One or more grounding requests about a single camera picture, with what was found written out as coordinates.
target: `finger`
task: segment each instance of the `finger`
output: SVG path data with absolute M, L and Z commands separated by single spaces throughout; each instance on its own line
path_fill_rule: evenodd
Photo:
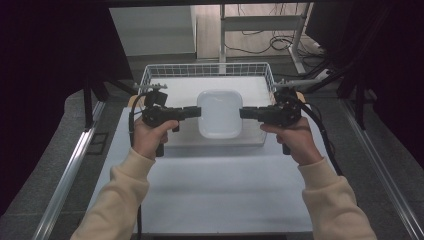
M 267 133 L 279 134 L 282 131 L 284 131 L 284 129 L 282 129 L 281 127 L 270 125 L 270 124 L 261 124 L 260 128 L 262 129 L 262 131 L 265 131 Z
M 173 128 L 178 127 L 179 122 L 175 121 L 175 120 L 169 120 L 166 121 L 164 123 L 162 123 L 162 125 L 158 126 L 157 128 L 154 129 L 154 131 L 159 135 L 159 136 L 163 136 L 168 130 L 171 130 Z
M 162 138 L 160 139 L 160 143 L 162 143 L 162 144 L 167 143 L 167 142 L 168 142 L 168 137 L 167 137 L 167 136 L 162 137 Z
M 280 136 L 276 135 L 276 138 L 277 138 L 277 142 L 279 144 L 283 144 L 284 143 L 283 138 L 281 138 Z

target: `metal frame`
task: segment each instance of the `metal frame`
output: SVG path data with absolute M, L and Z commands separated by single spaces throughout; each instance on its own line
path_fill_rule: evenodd
M 56 220 L 59 217 L 60 211 L 65 203 L 66 197 L 71 190 L 72 184 L 78 173 L 81 162 L 84 158 L 85 152 L 87 151 L 88 145 L 96 131 L 97 122 L 100 119 L 100 115 L 103 111 L 105 103 L 97 102 L 93 110 L 93 124 L 88 131 L 81 134 L 80 139 L 69 159 L 68 165 L 50 199 L 49 205 L 44 212 L 43 217 L 37 227 L 37 230 L 32 237 L 33 240 L 49 239 L 50 234 L 53 230 Z
M 381 159 L 377 150 L 375 149 L 372 141 L 368 137 L 368 134 L 365 130 L 362 130 L 361 126 L 356 122 L 354 117 L 353 108 L 349 100 L 340 100 L 342 109 L 349 120 L 349 123 L 352 126 L 352 129 L 355 131 L 356 136 L 362 144 L 365 152 L 367 153 L 371 164 L 376 172 L 380 182 L 383 184 L 387 195 L 393 203 L 398 215 L 400 216 L 403 224 L 405 225 L 406 230 L 408 231 L 411 239 L 420 240 L 424 239 L 423 229 L 418 222 L 417 217 L 415 216 L 414 211 L 409 206 L 408 201 L 403 196 L 399 187 L 393 180 L 389 171 L 387 170 L 384 161 Z
M 243 16 L 225 17 L 225 4 L 221 4 L 221 38 L 219 47 L 219 62 L 226 62 L 225 32 L 231 31 L 295 31 L 293 44 L 289 47 L 289 53 L 298 74 L 306 74 L 297 49 L 302 36 L 310 3 L 306 3 L 301 15 L 286 16 Z

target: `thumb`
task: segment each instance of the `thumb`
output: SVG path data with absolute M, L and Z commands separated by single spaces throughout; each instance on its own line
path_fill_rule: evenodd
M 179 123 L 176 120 L 169 120 L 156 127 L 154 131 L 159 135 L 164 135 L 168 130 L 178 127 Z

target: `hand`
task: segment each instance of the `hand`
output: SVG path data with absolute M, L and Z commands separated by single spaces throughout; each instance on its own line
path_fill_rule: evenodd
M 293 159 L 301 166 L 313 164 L 323 159 L 315 146 L 311 128 L 305 117 L 287 128 L 262 124 L 261 129 L 268 133 L 277 134 L 277 142 L 285 143 L 290 148 Z
M 134 122 L 134 146 L 133 149 L 143 157 L 154 160 L 156 148 L 160 143 L 168 142 L 168 130 L 176 128 L 178 121 L 167 121 L 162 125 L 151 128 L 143 120 L 138 118 Z

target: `beige sweater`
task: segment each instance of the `beige sweater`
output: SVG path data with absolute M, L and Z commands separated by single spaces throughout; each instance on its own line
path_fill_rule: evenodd
M 111 169 L 110 182 L 71 239 L 130 239 L 154 163 L 130 149 L 126 160 Z M 315 239 L 377 239 L 346 178 L 337 176 L 325 159 L 299 170 Z

